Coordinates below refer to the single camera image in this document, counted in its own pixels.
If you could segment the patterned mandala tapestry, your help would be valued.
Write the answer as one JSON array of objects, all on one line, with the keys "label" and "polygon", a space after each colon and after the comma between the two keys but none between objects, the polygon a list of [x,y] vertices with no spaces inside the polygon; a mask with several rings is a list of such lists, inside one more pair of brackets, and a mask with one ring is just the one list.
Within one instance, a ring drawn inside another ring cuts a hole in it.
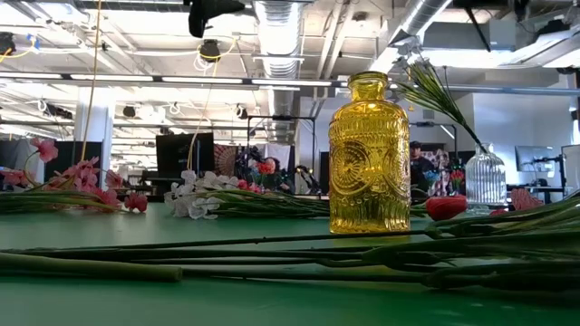
[{"label": "patterned mandala tapestry", "polygon": [[237,147],[227,145],[214,146],[214,172],[219,176],[233,177],[237,159]]}]

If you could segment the long ceiling light bar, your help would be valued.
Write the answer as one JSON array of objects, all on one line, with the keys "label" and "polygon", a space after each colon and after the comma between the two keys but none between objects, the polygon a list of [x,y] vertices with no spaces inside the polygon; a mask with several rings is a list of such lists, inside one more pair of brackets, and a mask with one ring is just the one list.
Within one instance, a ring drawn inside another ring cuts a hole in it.
[{"label": "long ceiling light bar", "polygon": [[119,75],[119,74],[80,74],[80,73],[50,73],[50,72],[0,72],[0,79],[51,81],[51,82],[126,82],[126,83],[177,83],[177,84],[208,84],[208,85],[259,85],[281,87],[330,87],[346,88],[346,81],[327,80],[292,80],[272,78],[225,78],[225,77],[184,77],[162,75]]}]

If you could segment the person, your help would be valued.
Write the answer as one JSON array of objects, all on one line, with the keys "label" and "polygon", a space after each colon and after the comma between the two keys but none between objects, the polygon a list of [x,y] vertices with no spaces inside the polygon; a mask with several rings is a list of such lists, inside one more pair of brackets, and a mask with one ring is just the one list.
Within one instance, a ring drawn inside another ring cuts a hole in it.
[{"label": "person", "polygon": [[421,155],[421,144],[419,141],[410,143],[410,160],[411,160],[411,184],[418,189],[428,191],[430,181],[425,177],[427,172],[435,169],[430,160]]}]

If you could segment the black standing panel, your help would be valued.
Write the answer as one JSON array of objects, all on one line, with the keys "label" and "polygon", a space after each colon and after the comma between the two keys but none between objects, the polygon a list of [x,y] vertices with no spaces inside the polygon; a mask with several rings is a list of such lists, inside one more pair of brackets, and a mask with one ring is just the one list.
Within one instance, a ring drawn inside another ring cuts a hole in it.
[{"label": "black standing panel", "polygon": [[56,172],[63,173],[67,168],[78,164],[82,160],[98,158],[94,164],[96,168],[102,167],[102,143],[88,141],[85,151],[82,151],[81,141],[55,141],[54,146],[58,149],[58,156],[44,166],[44,180],[48,181],[56,176]]}]

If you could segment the background red flower bouquet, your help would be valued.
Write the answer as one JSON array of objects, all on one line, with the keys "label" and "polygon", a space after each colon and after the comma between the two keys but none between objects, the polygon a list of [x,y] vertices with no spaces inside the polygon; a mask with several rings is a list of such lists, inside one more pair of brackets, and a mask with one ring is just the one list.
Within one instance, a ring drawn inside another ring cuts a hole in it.
[{"label": "background red flower bouquet", "polygon": [[275,158],[266,158],[264,161],[256,162],[254,171],[257,177],[274,175],[278,170],[278,164]]}]

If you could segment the green table mat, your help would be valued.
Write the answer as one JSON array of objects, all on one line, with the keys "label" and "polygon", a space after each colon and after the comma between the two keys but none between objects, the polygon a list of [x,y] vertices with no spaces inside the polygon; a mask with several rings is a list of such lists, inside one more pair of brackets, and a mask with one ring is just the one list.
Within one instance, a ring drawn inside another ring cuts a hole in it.
[{"label": "green table mat", "polygon": [[[0,217],[0,248],[129,245],[324,234],[324,220],[143,215]],[[191,279],[138,283],[0,278],[0,326],[580,326],[580,293],[484,289],[436,292],[415,284]]]}]

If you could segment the pink artificial flower bunch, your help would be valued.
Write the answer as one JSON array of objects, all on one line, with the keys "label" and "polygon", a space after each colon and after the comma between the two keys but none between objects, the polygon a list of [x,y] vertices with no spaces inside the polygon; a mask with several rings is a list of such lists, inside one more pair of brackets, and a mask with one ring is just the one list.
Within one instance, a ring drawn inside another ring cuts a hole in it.
[{"label": "pink artificial flower bunch", "polygon": [[[562,292],[580,290],[580,190],[533,209],[374,233],[366,246],[329,246],[327,235],[299,235],[7,249],[0,254],[179,267],[181,280],[416,283],[432,289]],[[97,278],[0,271],[13,274]]]},{"label": "pink artificial flower bunch", "polygon": [[252,180],[239,179],[237,183],[237,188],[240,190],[245,190],[259,195],[272,192],[272,189],[266,186],[264,179],[262,179],[261,177],[254,178]]},{"label": "pink artificial flower bunch", "polygon": [[145,212],[147,197],[130,193],[119,200],[122,177],[112,170],[97,168],[98,161],[97,157],[82,160],[43,183],[34,180],[28,168],[0,168],[0,182],[13,188],[0,191],[0,216],[71,209],[92,209],[103,213],[122,209]]}]

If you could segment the yellow embossed glass vase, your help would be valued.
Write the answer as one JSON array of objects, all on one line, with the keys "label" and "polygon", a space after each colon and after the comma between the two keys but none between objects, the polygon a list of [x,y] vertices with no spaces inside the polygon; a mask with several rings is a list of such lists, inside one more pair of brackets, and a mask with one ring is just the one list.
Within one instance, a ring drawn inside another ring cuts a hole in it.
[{"label": "yellow embossed glass vase", "polygon": [[351,76],[351,101],[329,124],[330,231],[337,234],[410,229],[410,125],[385,99],[387,75]]}]

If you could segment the black monitor on stand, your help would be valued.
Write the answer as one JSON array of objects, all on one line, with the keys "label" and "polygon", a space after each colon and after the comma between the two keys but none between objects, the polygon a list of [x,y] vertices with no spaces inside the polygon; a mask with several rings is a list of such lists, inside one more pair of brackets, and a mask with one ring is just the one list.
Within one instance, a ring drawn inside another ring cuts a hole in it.
[{"label": "black monitor on stand", "polygon": [[158,135],[155,139],[158,172],[162,177],[179,177],[188,169],[188,161],[195,172],[210,171],[215,168],[214,137],[212,133],[199,133],[189,146],[193,134]]}]

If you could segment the dark background desk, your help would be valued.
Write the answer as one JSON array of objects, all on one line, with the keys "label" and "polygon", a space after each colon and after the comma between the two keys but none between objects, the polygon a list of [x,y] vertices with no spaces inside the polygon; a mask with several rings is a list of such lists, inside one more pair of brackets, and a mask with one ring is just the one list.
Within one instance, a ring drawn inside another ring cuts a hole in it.
[{"label": "dark background desk", "polygon": [[510,192],[517,188],[527,190],[532,196],[542,200],[545,204],[560,201],[566,196],[566,189],[564,187],[507,185],[507,197],[510,197]]}]

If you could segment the grey desktop monitor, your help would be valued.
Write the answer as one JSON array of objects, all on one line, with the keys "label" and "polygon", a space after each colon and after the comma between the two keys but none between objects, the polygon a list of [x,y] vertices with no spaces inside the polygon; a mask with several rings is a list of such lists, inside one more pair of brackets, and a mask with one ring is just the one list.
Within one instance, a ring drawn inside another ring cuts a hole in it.
[{"label": "grey desktop monitor", "polygon": [[515,146],[518,172],[553,172],[554,150],[548,146]]}]

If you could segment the silver ribbed ventilation duct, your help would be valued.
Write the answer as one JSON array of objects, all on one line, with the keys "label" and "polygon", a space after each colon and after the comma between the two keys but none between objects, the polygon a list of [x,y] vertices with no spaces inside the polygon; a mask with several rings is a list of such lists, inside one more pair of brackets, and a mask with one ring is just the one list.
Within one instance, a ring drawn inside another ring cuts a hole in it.
[{"label": "silver ribbed ventilation duct", "polygon": [[[255,1],[257,35],[260,42],[265,77],[295,80],[298,78],[300,23],[303,6],[285,1]],[[297,116],[295,91],[267,91],[271,116]],[[268,138],[275,143],[291,143],[295,138],[295,120],[272,121]]]}]

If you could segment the silver slanted ventilation duct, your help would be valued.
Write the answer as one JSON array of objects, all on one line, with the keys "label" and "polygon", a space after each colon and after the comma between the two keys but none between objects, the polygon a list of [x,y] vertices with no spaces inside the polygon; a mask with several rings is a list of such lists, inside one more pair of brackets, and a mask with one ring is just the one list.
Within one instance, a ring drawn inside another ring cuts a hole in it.
[{"label": "silver slanted ventilation duct", "polygon": [[409,0],[403,14],[389,23],[389,46],[424,33],[452,0]]}]

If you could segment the clear ribbed glass vase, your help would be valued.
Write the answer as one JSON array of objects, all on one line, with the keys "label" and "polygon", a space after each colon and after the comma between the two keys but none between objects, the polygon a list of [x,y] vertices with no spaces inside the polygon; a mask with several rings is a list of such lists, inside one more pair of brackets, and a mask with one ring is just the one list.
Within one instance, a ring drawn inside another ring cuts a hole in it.
[{"label": "clear ribbed glass vase", "polygon": [[485,214],[507,207],[506,167],[491,143],[476,146],[465,166],[468,211]]}]

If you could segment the black metal rig frame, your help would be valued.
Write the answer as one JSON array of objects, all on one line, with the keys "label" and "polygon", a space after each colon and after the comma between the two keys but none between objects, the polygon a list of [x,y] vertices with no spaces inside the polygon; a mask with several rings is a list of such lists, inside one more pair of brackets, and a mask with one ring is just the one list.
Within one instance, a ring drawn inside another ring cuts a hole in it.
[{"label": "black metal rig frame", "polygon": [[[274,120],[274,121],[292,121],[292,120],[309,120],[311,122],[311,133],[312,133],[312,167],[315,165],[316,159],[316,150],[317,150],[317,137],[316,137],[316,123],[314,117],[305,117],[305,116],[291,116],[291,115],[248,115],[246,119],[246,150],[249,150],[249,141],[252,137],[252,132],[256,129],[256,127],[251,126],[252,119],[260,119],[259,123],[262,123],[263,120]],[[321,188],[319,181],[315,178],[314,169],[311,168],[308,172],[308,177],[304,177],[304,182],[310,188],[311,195],[319,196],[321,194]]]}]

